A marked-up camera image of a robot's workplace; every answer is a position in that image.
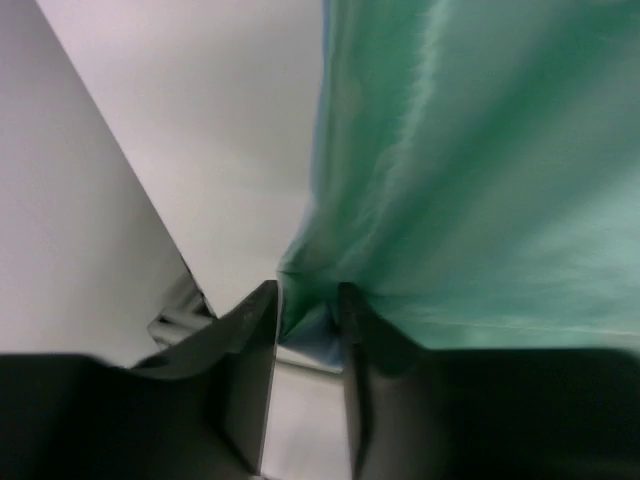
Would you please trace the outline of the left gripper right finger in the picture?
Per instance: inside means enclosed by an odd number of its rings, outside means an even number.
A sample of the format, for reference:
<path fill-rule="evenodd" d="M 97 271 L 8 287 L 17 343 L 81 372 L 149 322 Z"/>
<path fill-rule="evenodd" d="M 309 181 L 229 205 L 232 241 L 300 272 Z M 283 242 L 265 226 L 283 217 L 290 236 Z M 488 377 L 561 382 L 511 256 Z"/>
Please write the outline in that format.
<path fill-rule="evenodd" d="M 639 358 L 614 349 L 431 350 L 338 289 L 355 479 L 635 479 Z"/>

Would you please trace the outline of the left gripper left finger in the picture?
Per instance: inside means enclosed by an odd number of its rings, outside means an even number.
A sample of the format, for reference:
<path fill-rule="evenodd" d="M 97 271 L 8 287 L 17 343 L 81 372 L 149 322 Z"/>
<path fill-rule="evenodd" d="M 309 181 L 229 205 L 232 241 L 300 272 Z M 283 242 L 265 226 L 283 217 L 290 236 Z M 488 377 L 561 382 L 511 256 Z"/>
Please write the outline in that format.
<path fill-rule="evenodd" d="M 77 354 L 1 359 L 5 479 L 257 479 L 279 288 L 131 368 Z"/>

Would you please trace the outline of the light blue pillowcase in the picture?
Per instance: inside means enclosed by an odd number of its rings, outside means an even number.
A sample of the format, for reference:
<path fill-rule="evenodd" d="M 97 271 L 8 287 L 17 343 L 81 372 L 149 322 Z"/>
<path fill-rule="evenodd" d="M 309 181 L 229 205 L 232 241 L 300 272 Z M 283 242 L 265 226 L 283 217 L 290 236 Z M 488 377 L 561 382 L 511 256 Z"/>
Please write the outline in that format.
<path fill-rule="evenodd" d="M 432 349 L 639 347 L 639 5 L 327 1 L 281 345 L 341 283 Z"/>

